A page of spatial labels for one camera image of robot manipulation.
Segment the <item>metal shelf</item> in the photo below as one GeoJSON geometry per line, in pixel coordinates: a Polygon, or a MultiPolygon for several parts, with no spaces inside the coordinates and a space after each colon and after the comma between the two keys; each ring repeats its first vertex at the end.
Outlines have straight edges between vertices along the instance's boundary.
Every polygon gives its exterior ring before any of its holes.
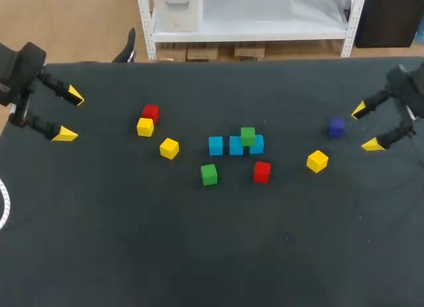
{"type": "Polygon", "coordinates": [[[349,57],[364,0],[352,0],[346,21],[337,0],[205,0],[198,32],[164,32],[160,15],[150,16],[148,0],[138,0],[149,59],[156,42],[242,42],[343,39],[349,57]]]}

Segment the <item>red cube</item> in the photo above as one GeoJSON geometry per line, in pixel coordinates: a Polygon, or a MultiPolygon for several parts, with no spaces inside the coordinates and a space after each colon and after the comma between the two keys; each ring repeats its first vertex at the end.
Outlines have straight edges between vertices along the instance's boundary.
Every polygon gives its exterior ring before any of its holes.
{"type": "Polygon", "coordinates": [[[267,184],[270,181],[271,164],[258,161],[254,166],[253,182],[267,184]]]}
{"type": "Polygon", "coordinates": [[[159,107],[156,105],[146,105],[141,113],[141,117],[153,120],[153,124],[155,125],[159,119],[159,107]]]}

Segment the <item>floor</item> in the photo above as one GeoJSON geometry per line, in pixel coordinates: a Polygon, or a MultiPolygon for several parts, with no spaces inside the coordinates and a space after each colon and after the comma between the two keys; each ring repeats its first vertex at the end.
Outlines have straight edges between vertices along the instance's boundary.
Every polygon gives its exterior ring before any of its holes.
{"type": "MultiPolygon", "coordinates": [[[[15,50],[31,41],[47,51],[47,62],[110,62],[136,29],[138,62],[144,49],[137,0],[0,0],[0,42],[15,50]]],[[[338,58],[338,41],[283,42],[267,46],[267,60],[338,58]]],[[[424,56],[424,47],[357,50],[352,57],[424,56]]],[[[0,130],[7,118],[0,109],[0,130]]]]}

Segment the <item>robotic arm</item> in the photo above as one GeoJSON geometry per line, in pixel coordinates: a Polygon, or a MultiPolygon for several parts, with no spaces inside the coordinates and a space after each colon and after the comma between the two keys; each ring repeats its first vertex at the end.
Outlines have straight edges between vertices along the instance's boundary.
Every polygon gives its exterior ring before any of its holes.
{"type": "Polygon", "coordinates": [[[81,105],[84,98],[70,84],[56,80],[44,68],[46,53],[33,43],[27,43],[15,52],[0,44],[0,104],[12,104],[9,122],[29,126],[51,141],[73,141],[78,135],[62,125],[42,120],[29,110],[35,85],[41,82],[54,93],[74,104],[81,105]]]}
{"type": "Polygon", "coordinates": [[[395,129],[364,143],[362,148],[366,151],[386,150],[404,137],[414,136],[414,123],[418,117],[424,118],[424,64],[412,73],[400,65],[387,75],[387,80],[385,90],[364,99],[352,117],[360,119],[393,98],[401,121],[395,129]]]}

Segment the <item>blue cube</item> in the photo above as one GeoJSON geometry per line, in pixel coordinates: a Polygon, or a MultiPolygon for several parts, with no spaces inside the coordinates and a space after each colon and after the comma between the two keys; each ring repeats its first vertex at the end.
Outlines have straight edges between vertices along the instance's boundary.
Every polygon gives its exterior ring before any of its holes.
{"type": "Polygon", "coordinates": [[[241,137],[230,136],[230,155],[242,156],[243,146],[241,144],[241,137]]]}
{"type": "Polygon", "coordinates": [[[254,136],[254,146],[249,148],[250,154],[260,154],[264,153],[264,136],[255,135],[254,136]]]}
{"type": "Polygon", "coordinates": [[[222,137],[209,137],[209,156],[222,156],[224,150],[222,137]]]}
{"type": "Polygon", "coordinates": [[[332,138],[340,138],[345,131],[345,120],[343,118],[331,118],[329,135],[332,138]]]}

